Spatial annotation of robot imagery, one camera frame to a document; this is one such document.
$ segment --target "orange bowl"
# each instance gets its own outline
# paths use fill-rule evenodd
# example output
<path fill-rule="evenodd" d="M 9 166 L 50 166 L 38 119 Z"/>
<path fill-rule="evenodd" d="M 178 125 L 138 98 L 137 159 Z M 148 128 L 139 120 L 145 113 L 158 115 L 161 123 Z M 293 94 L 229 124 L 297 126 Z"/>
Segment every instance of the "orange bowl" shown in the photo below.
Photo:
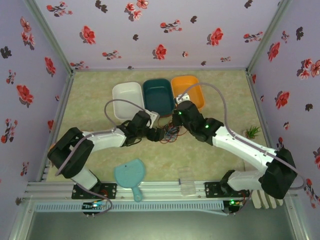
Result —
<path fill-rule="evenodd" d="M 171 80 L 171 87 L 173 96 L 176 98 L 178 95 L 183 94 L 184 91 L 193 84 L 199 83 L 198 78 L 195 76 L 177 76 Z M 202 93 L 201 86 L 195 86 L 188 91 L 191 102 L 198 108 L 199 112 L 204 108 L 206 102 L 204 94 Z"/>

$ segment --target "gray cable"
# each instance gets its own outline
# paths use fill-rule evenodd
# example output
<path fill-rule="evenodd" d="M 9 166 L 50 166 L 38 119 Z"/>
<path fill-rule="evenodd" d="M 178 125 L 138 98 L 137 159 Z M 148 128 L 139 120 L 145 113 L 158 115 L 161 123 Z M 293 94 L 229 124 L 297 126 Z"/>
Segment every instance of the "gray cable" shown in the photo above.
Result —
<path fill-rule="evenodd" d="M 126 103 L 129 103 L 129 104 L 132 104 L 134 106 L 136 106 L 137 108 L 143 110 L 143 111 L 146 111 L 145 109 L 143 109 L 142 107 L 138 106 L 137 104 L 133 103 L 133 102 L 130 102 L 128 100 L 124 100 L 124 99 L 113 99 L 113 100 L 110 100 L 108 101 L 105 105 L 104 105 L 104 114 L 106 116 L 106 118 L 114 125 L 114 128 L 111 129 L 111 130 L 104 130 L 104 131 L 94 131 L 94 132 L 91 132 L 91 134 L 81 138 L 77 144 L 74 146 L 74 148 L 72 149 L 72 151 L 70 152 L 70 154 L 68 155 L 68 157 L 64 160 L 64 162 L 62 163 L 62 165 L 59 167 L 58 171 L 55 173 L 55 176 L 58 176 L 61 174 L 61 171 L 65 168 L 65 166 L 67 165 L 67 163 L 70 161 L 71 157 L 73 156 L 73 154 L 75 153 L 75 151 L 78 149 L 78 147 L 80 146 L 80 144 L 90 138 L 90 137 L 94 137 L 94 136 L 99 136 L 99 135 L 105 135 L 105 134 L 109 134 L 109 133 L 113 133 L 116 128 L 117 128 L 117 124 L 108 116 L 107 114 L 107 106 L 109 103 L 112 103 L 114 101 L 121 101 L 121 102 L 126 102 Z M 86 191 L 87 193 L 89 194 L 92 194 L 92 195 L 95 195 L 95 196 L 98 196 L 99 198 L 102 198 L 104 200 L 107 200 L 109 203 L 110 203 L 110 207 L 104 211 L 101 211 L 99 213 L 97 213 L 96 215 L 100 215 L 100 214 L 104 214 L 108 211 L 111 210 L 112 206 L 113 206 L 113 203 L 111 202 L 111 200 L 109 198 L 107 198 L 106 196 L 103 196 L 101 194 L 98 194 L 98 193 L 95 193 L 93 191 L 90 191 L 88 189 L 86 189 L 84 186 L 80 185 L 79 183 L 77 183 L 77 185 L 84 191 Z"/>
<path fill-rule="evenodd" d="M 229 132 L 229 134 L 237 139 L 238 141 L 248 145 L 249 147 L 252 147 L 253 149 L 255 150 L 258 150 L 259 152 L 269 156 L 269 157 L 272 157 L 274 159 L 276 159 L 277 161 L 279 161 L 280 163 L 282 163 L 283 165 L 287 166 L 288 168 L 290 168 L 291 170 L 295 171 L 303 180 L 303 184 L 301 186 L 297 186 L 297 187 L 291 187 L 290 190 L 300 190 L 300 189 L 303 189 L 305 186 L 306 186 L 306 179 L 305 177 L 293 166 L 291 166 L 290 164 L 288 164 L 287 162 L 285 162 L 284 160 L 282 160 L 281 158 L 269 153 L 269 152 L 264 152 L 263 150 L 261 150 L 259 147 L 251 144 L 250 142 L 247 142 L 239 137 L 237 137 L 232 131 L 231 129 L 229 128 L 228 126 L 228 121 L 227 121 L 227 104 L 226 104 L 226 100 L 223 96 L 223 94 L 221 93 L 221 91 L 216 87 L 214 86 L 213 84 L 210 84 L 210 83 L 206 83 L 206 82 L 199 82 L 199 83 L 196 83 L 194 85 L 191 85 L 190 87 L 188 87 L 184 92 L 183 94 L 178 98 L 178 100 L 180 100 L 190 89 L 196 87 L 196 86 L 199 86 L 199 85 L 205 85 L 205 86 L 209 86 L 209 87 L 212 87 L 214 88 L 218 94 L 220 95 L 221 99 L 222 99 L 222 102 L 223 102 L 223 106 L 224 106 L 224 125 L 225 125 L 225 128 L 227 129 L 227 131 Z"/>

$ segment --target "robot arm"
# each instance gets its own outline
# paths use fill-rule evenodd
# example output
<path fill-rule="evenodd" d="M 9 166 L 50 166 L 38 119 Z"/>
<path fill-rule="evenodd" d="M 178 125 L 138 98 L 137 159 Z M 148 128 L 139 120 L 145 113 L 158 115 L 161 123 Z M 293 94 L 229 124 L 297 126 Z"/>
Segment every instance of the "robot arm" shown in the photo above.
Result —
<path fill-rule="evenodd" d="M 289 167 L 267 155 L 272 154 L 295 168 L 291 153 L 282 148 L 277 151 L 252 142 L 237 133 L 231 135 L 224 124 L 214 118 L 204 118 L 195 104 L 184 96 L 173 112 L 172 121 L 175 126 L 184 126 L 198 141 L 225 149 L 249 162 L 257 170 L 229 170 L 220 181 L 224 193 L 231 190 L 264 190 L 276 199 L 283 199 L 297 176 Z"/>
<path fill-rule="evenodd" d="M 147 137 L 148 140 L 157 142 L 164 138 L 164 131 L 153 128 L 154 122 L 159 118 L 155 112 L 148 110 L 139 111 L 132 120 L 125 121 L 114 130 L 103 133 L 91 133 L 80 131 L 78 128 L 70 128 L 63 137 L 50 149 L 47 157 L 55 167 L 60 169 L 72 149 L 78 142 L 80 145 L 74 151 L 69 161 L 62 167 L 61 174 L 66 179 L 72 179 L 85 189 L 99 193 L 100 180 L 85 167 L 89 155 L 112 147 L 129 147 L 136 144 L 136 140 Z"/>

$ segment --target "white vent grille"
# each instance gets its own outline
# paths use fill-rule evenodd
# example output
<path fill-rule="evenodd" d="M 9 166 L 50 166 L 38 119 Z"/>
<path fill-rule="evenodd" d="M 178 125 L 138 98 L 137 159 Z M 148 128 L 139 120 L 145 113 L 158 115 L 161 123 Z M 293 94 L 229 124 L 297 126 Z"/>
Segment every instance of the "white vent grille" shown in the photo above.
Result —
<path fill-rule="evenodd" d="M 100 209 L 82 209 L 81 202 L 44 202 L 37 203 L 36 212 L 100 212 Z M 223 201 L 146 201 L 146 202 L 115 202 L 111 211 L 113 212 L 165 212 L 165 211 L 197 211 L 197 210 L 223 210 Z"/>

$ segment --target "green marble floor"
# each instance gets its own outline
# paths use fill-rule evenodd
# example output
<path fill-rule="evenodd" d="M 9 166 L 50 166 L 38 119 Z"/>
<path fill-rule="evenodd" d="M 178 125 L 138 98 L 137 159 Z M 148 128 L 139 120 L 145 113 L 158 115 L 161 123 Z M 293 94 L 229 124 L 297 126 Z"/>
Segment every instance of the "green marble floor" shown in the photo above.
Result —
<path fill-rule="evenodd" d="M 223 93 L 228 108 L 230 128 L 242 134 L 251 125 L 260 126 L 258 115 L 244 71 L 197 70 L 197 71 L 103 71 L 77 72 L 66 106 L 59 132 L 59 138 L 72 127 L 82 131 L 101 131 L 112 127 L 104 114 L 104 105 L 112 99 L 112 89 L 125 82 L 142 83 L 149 79 L 172 78 L 182 75 L 196 76 L 200 82 L 211 83 Z M 204 117 L 212 117 L 224 122 L 222 100 L 213 88 L 202 86 L 205 107 Z M 113 106 L 107 113 L 117 124 Z M 164 125 L 169 118 L 161 119 Z M 254 140 L 265 145 L 264 136 Z M 244 170 L 244 162 L 239 157 L 221 148 L 197 141 L 189 133 L 179 137 L 174 143 L 161 144 L 143 139 L 141 143 L 121 148 L 108 148 L 90 155 L 86 166 L 102 181 L 114 181 L 114 167 L 132 159 L 140 158 L 146 167 L 144 181 L 173 181 L 178 179 L 178 168 L 190 167 L 195 180 L 219 180 L 230 169 Z M 49 170 L 47 181 L 68 181 L 62 175 L 55 177 L 55 167 Z"/>

